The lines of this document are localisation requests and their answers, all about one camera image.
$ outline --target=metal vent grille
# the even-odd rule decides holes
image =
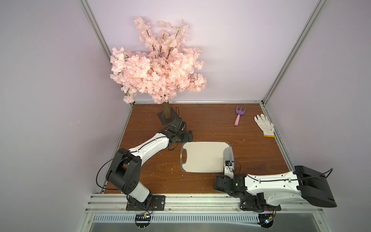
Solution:
[[[133,223],[135,214],[96,213],[96,223]],[[154,213],[151,223],[257,223],[257,214],[246,213]]]

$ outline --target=cutting board handle hole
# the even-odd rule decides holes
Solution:
[[[182,155],[182,162],[185,164],[187,162],[187,150],[184,149],[181,155]]]

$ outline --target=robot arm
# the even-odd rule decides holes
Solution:
[[[173,124],[160,130],[154,137],[129,150],[119,149],[113,159],[106,175],[106,180],[111,182],[124,194],[129,195],[131,207],[148,209],[151,206],[152,193],[140,181],[141,166],[154,154],[174,143],[193,141],[192,131],[183,130],[186,124],[177,118]]]
[[[240,209],[243,211],[279,211],[280,204],[300,202],[325,208],[336,207],[326,180],[329,174],[325,176],[325,173],[305,166],[295,166],[295,171],[276,175],[234,175],[230,171],[231,161],[225,161],[225,167],[224,175],[215,179],[214,190],[240,198]],[[259,224],[269,228],[273,225],[273,217],[273,213],[259,214]]]

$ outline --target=tree trunk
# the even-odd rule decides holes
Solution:
[[[164,117],[165,118],[170,118],[171,117],[171,111],[170,111],[169,102],[163,102],[162,107],[163,107],[163,110],[164,110]]]

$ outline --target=work glove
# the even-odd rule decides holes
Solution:
[[[271,123],[264,114],[256,115],[254,117],[257,125],[260,127],[260,129],[263,131],[263,134],[265,137],[275,137],[275,128],[273,123]]]

